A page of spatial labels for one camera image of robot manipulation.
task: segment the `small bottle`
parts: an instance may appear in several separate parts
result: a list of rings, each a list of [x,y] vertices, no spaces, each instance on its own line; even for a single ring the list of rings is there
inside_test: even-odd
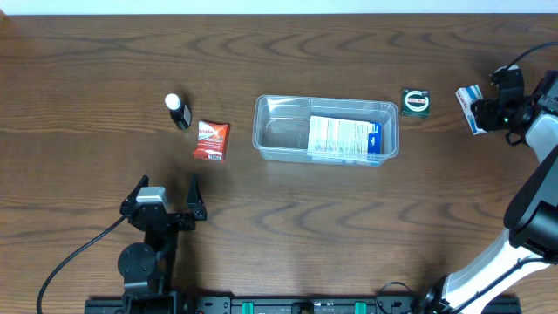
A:
[[[182,103],[176,94],[168,94],[165,97],[165,104],[171,111],[171,118],[174,124],[176,124],[180,130],[186,130],[190,127],[192,123],[192,114],[186,104]]]

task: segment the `clear plastic bin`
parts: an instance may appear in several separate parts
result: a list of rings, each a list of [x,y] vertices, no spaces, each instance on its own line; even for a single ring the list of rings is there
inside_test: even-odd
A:
[[[308,154],[310,116],[379,122],[380,154]],[[391,102],[260,96],[255,104],[254,147],[265,160],[378,167],[399,152],[398,108]]]

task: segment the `green strip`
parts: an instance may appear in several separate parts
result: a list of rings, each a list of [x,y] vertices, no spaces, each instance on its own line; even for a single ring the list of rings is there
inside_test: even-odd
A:
[[[355,314],[366,314],[366,302],[355,302]]]
[[[254,314],[254,304],[252,302],[242,303],[242,314]]]

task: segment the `green box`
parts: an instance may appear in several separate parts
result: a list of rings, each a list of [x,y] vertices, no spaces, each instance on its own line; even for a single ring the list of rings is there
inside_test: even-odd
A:
[[[404,88],[401,92],[401,115],[426,118],[430,114],[430,92]]]

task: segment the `white wall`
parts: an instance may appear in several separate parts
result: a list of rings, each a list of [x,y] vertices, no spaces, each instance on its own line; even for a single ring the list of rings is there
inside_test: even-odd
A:
[[[7,15],[558,13],[558,0],[0,0],[0,9]]]

